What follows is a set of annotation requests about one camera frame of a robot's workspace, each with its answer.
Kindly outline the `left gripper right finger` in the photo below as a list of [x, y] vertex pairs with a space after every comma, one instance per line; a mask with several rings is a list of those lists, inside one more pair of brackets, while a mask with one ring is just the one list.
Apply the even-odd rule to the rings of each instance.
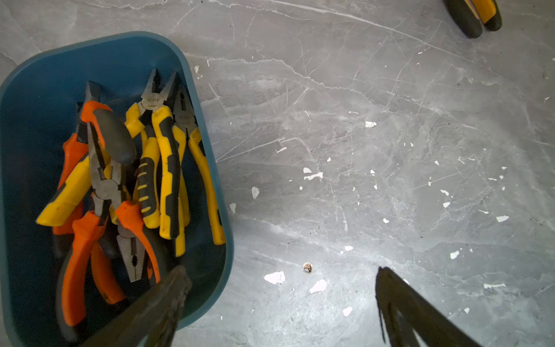
[[382, 339], [391, 346], [477, 346], [389, 267], [380, 267], [375, 283]]

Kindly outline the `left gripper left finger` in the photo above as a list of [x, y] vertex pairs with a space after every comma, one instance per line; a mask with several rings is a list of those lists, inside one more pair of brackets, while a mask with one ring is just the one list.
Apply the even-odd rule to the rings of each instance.
[[192, 288], [186, 268], [176, 266], [147, 293], [82, 346], [170, 346]]

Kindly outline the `orange black pliers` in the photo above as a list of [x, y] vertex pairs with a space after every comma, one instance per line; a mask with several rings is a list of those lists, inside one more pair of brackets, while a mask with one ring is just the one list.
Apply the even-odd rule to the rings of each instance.
[[[123, 202], [116, 215], [123, 218], [123, 227], [145, 247], [155, 282], [159, 283], [174, 267], [166, 243], [157, 231], [146, 227], [139, 205]], [[98, 291], [110, 308], [124, 309], [129, 304], [114, 275], [111, 261], [99, 244], [106, 226], [107, 220], [93, 211], [73, 222], [75, 238], [56, 287], [56, 318], [62, 337], [70, 344], [82, 341], [87, 335], [85, 279], [89, 267]]]

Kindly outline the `teal plastic storage box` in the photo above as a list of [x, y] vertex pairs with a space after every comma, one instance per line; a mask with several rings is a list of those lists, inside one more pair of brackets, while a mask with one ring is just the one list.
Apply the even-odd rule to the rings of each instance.
[[231, 274], [234, 236], [195, 82], [182, 50], [154, 33], [134, 31], [54, 49], [23, 62], [1, 86], [1, 305], [13, 346], [65, 346], [56, 319], [59, 260], [53, 234], [36, 222], [55, 192], [63, 141], [76, 128], [76, 106], [87, 82], [122, 116], [139, 99], [147, 77], [177, 72], [189, 88], [208, 159], [226, 243], [213, 243], [204, 184], [191, 155], [184, 175], [192, 202], [182, 263], [192, 280], [180, 328], [217, 302]]

